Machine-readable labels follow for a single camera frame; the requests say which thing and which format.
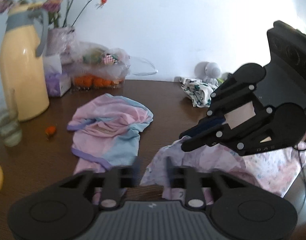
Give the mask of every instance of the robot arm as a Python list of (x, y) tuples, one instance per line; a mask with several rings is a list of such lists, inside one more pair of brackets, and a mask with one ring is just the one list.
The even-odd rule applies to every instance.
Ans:
[[(277, 21), (267, 31), (271, 62), (241, 66), (211, 94), (206, 118), (183, 132), (182, 150), (225, 145), (239, 155), (294, 146), (306, 132), (306, 35)], [(246, 104), (254, 116), (236, 127), (226, 119)]]

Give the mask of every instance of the transparent glass cup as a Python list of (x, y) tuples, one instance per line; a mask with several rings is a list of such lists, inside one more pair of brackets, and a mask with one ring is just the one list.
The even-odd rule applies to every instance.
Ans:
[(0, 137), (8, 147), (17, 145), (22, 139), (14, 89), (4, 91), (4, 97), (0, 96)]

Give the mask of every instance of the dark wood surface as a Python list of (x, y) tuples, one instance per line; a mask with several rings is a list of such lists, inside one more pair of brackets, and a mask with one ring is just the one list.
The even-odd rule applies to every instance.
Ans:
[[(141, 175), (161, 147), (171, 144), (182, 131), (205, 116), (205, 109), (193, 108), (180, 84), (172, 82), (127, 80), (122, 89), (69, 92), (62, 98), (51, 99), (45, 113), (21, 124), (23, 139), (19, 145), (6, 148), (0, 141), (0, 165), (4, 172), (0, 192), (0, 240), (13, 239), (6, 223), (12, 203), (72, 174), (77, 157), (70, 151), (73, 133), (66, 130), (66, 125), (77, 107), (106, 92), (136, 100), (154, 114), (154, 121), (141, 133)], [(57, 125), (57, 133), (48, 141), (44, 130), (50, 125)], [(129, 189), (128, 198), (156, 200), (161, 193), (160, 186), (138, 187)], [(303, 183), (298, 177), (286, 198), (299, 209), (303, 193)], [(299, 214), (292, 239), (306, 240), (306, 204)]]

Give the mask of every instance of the tissue box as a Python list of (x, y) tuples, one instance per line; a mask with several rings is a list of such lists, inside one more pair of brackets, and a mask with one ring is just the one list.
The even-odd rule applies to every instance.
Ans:
[(47, 74), (45, 83), (49, 97), (61, 97), (71, 88), (71, 79), (66, 73)]

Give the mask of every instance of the black cable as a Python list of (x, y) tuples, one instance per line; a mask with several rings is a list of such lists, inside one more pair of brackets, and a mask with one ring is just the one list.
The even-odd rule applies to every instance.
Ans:
[(301, 205), (301, 208), (300, 208), (300, 210), (299, 210), (299, 212), (298, 212), (298, 214), (300, 214), (300, 212), (302, 211), (302, 209), (303, 209), (303, 207), (304, 207), (304, 205), (305, 205), (305, 202), (306, 202), (306, 175), (305, 175), (305, 172), (304, 172), (303, 163), (302, 163), (301, 158), (300, 158), (300, 152), (306, 151), (306, 148), (303, 149), (303, 150), (299, 150), (299, 149), (298, 149), (298, 146), (297, 146), (296, 148), (293, 147), (293, 149), (295, 149), (295, 150), (298, 152), (298, 160), (299, 160), (299, 164), (300, 164), (300, 171), (299, 171), (299, 173), (300, 173), (300, 172), (302, 173), (302, 180), (303, 180), (304, 187), (305, 187), (305, 197), (304, 197), (304, 201), (303, 201), (303, 203), (302, 203), (302, 205)]

